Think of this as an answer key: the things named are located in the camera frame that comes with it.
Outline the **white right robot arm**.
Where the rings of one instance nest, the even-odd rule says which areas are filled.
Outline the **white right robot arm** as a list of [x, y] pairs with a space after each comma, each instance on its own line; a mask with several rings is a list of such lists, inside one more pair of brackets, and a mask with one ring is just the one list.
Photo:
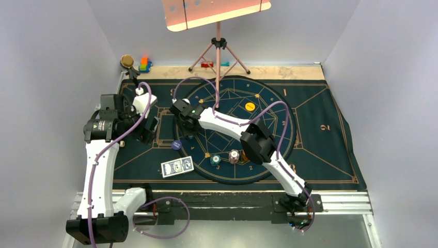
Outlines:
[[287, 195], [286, 206], [293, 211], [306, 211], [312, 206], [311, 189], [281, 155], [283, 138], [276, 142], [262, 120], [263, 115], [281, 101], [272, 103], [252, 120], [234, 118], [204, 104], [191, 106], [182, 99], [173, 99], [172, 103], [170, 112], [185, 137], [211, 130], [238, 140], [249, 160], [267, 168], [282, 185]]

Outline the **purple small blind button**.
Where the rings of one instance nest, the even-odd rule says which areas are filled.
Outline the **purple small blind button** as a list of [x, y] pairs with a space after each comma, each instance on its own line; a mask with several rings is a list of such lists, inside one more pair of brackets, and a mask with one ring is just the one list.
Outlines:
[[173, 150], [180, 150], [182, 148], [182, 142], [180, 140], [174, 140], [171, 143], [171, 148]]

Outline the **yellow big blind button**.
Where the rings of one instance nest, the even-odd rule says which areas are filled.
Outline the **yellow big blind button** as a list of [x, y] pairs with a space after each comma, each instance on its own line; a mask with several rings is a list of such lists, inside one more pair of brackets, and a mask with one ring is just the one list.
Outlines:
[[254, 103], [248, 102], [248, 103], [245, 104], [245, 109], [247, 111], [249, 111], [249, 112], [252, 112], [252, 111], [254, 111], [256, 109], [256, 106], [255, 106]]

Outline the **green poker chip stack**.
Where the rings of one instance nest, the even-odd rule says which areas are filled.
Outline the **green poker chip stack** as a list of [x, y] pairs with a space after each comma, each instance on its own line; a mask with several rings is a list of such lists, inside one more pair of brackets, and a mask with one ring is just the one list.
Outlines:
[[221, 161], [221, 157], [219, 155], [216, 155], [216, 154], [210, 158], [211, 166], [215, 166], [215, 167], [218, 166], [220, 161]]

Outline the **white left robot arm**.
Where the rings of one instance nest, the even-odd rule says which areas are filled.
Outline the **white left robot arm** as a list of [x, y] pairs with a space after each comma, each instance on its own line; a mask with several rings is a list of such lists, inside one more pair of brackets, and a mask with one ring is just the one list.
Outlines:
[[150, 144], [160, 120], [146, 127], [157, 97], [138, 93], [133, 100], [124, 94], [104, 94], [84, 125], [87, 168], [84, 192], [76, 217], [66, 222], [66, 232], [83, 245], [124, 242], [136, 210], [148, 211], [154, 197], [149, 184], [134, 184], [113, 201], [114, 167], [124, 138], [131, 136]]

